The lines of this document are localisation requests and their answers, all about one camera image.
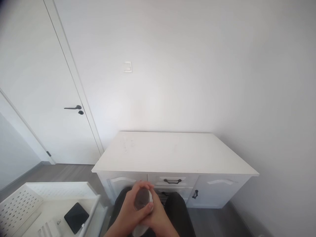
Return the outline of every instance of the gray floor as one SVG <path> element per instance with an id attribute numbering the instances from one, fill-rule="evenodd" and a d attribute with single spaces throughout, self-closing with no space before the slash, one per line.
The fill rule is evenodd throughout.
<path id="1" fill-rule="evenodd" d="M 95 173 L 91 172 L 93 165 L 42 165 L 15 181 L 0 192 L 0 202 L 18 189 L 25 182 L 74 182 L 87 181 L 102 195 L 105 205 L 109 205 L 107 195 Z M 195 209 L 189 208 L 191 221 L 197 237 L 251 237 L 237 212 L 228 203 L 222 209 Z M 108 219 L 105 220 L 101 235 L 103 236 Z"/>

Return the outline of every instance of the door frame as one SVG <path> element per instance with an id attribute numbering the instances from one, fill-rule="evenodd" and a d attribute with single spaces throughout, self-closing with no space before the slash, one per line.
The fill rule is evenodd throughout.
<path id="1" fill-rule="evenodd" d="M 55 161 L 47 154 L 47 149 L 45 146 L 41 143 L 36 134 L 20 115 L 1 88 L 0 112 L 42 161 L 48 161 L 52 165 L 56 164 Z"/>
<path id="2" fill-rule="evenodd" d="M 68 40 L 63 28 L 63 25 L 60 21 L 58 12 L 57 12 L 57 8 L 55 6 L 55 2 L 54 0 L 43 0 L 48 15 L 50 17 L 50 20 L 52 22 L 52 26 L 55 30 L 57 39 L 59 41 L 60 47 L 62 49 L 62 52 L 64 54 L 64 57 L 66 59 L 70 74 L 72 76 L 73 82 L 75 84 L 76 90 L 78 92 L 79 98 L 81 100 L 81 104 L 84 108 L 84 111 L 86 112 L 86 116 L 92 131 L 92 134 L 94 136 L 95 142 L 97 144 L 97 147 L 99 149 L 100 152 L 100 156 L 104 153 L 104 148 L 98 133 L 98 130 L 96 128 L 93 116 L 92 116 L 92 112 L 90 110 L 87 98 L 86 98 L 86 94 L 85 91 L 83 89 L 82 83 L 81 83 L 81 79 L 77 70 L 77 66 L 76 63 L 74 61 L 74 58 L 72 56 L 71 50 L 70 50 L 70 46 L 68 44 Z"/>

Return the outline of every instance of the cabinet handle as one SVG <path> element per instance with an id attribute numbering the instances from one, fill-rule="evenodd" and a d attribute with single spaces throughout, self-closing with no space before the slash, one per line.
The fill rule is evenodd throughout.
<path id="1" fill-rule="evenodd" d="M 198 190 L 195 191 L 195 194 L 192 196 L 192 198 L 196 199 L 197 196 L 198 196 Z"/>
<path id="2" fill-rule="evenodd" d="M 168 197 L 169 195 L 167 195 L 165 192 L 161 192 L 163 195 L 165 195 L 166 197 Z"/>
<path id="3" fill-rule="evenodd" d="M 166 183 L 168 183 L 168 184 L 178 184 L 178 183 L 180 183 L 182 180 L 181 180 L 181 179 L 178 179 L 178 182 L 176 182 L 176 183 L 169 182 L 167 179 L 164 179 L 164 181 L 165 181 Z"/>

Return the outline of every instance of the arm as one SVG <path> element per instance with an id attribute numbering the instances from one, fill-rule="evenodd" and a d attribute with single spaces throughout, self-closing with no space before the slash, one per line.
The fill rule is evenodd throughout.
<path id="1" fill-rule="evenodd" d="M 149 226 L 157 237 L 179 237 L 177 231 L 169 220 L 160 199 L 153 188 L 150 188 L 154 209 L 141 224 Z"/>

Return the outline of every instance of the black phone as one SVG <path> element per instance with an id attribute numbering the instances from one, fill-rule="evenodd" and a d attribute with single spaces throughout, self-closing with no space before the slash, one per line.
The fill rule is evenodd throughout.
<path id="1" fill-rule="evenodd" d="M 74 234 L 80 230 L 82 224 L 86 222 L 89 214 L 83 209 L 83 207 L 77 202 L 67 214 L 64 216 L 67 224 Z"/>

